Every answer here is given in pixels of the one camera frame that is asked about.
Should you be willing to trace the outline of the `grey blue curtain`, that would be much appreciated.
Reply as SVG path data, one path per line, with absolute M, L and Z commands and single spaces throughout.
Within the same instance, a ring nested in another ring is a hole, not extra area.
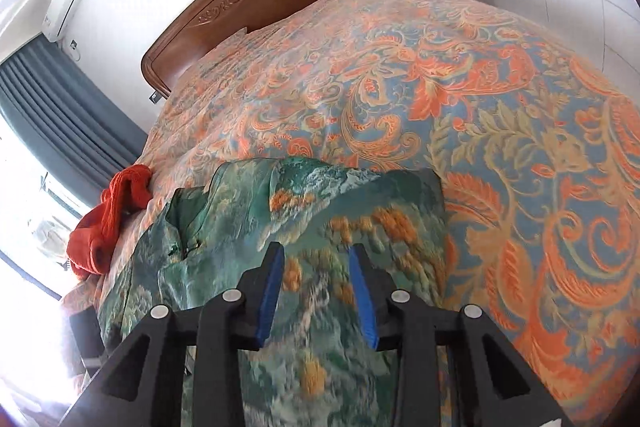
M 138 159 L 148 137 L 43 36 L 1 63 L 1 115 L 42 167 L 89 207 Z

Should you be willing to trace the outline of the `red fleece garment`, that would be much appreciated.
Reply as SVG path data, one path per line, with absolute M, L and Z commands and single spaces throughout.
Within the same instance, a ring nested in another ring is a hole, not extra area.
M 145 165 L 132 165 L 119 171 L 102 192 L 99 205 L 80 219 L 66 247 L 76 277 L 85 280 L 110 269 L 122 219 L 149 204 L 151 178 L 152 170 Z

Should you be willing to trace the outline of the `left wall switch panel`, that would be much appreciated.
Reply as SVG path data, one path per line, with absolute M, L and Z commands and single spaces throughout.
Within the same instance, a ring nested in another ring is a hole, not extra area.
M 160 94 L 160 92 L 155 91 L 151 96 L 150 96 L 150 101 L 152 103 L 157 103 L 158 101 L 160 101 L 160 99 L 162 98 L 162 95 Z

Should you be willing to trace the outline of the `orange floral bed quilt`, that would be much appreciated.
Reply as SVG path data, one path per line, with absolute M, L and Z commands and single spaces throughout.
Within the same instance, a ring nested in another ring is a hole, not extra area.
M 224 39 L 171 90 L 140 156 L 152 199 L 64 310 L 99 313 L 175 191 L 289 157 L 434 171 L 436 307 L 484 309 L 575 425 L 610 417 L 639 367 L 639 109 L 542 28 L 474 0 L 318 0 Z

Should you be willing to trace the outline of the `green patterned padded jacket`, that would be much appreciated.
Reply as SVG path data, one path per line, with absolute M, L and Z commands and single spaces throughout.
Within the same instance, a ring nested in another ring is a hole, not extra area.
M 185 310 L 239 282 L 270 243 L 285 260 L 265 347 L 241 355 L 251 426 L 386 426 L 396 357 L 367 346 L 348 251 L 432 306 L 445 286 L 445 205 L 431 169 L 377 173 L 303 158 L 220 166 L 206 187 L 180 188 L 144 232 L 98 317 L 117 346 L 156 305 Z

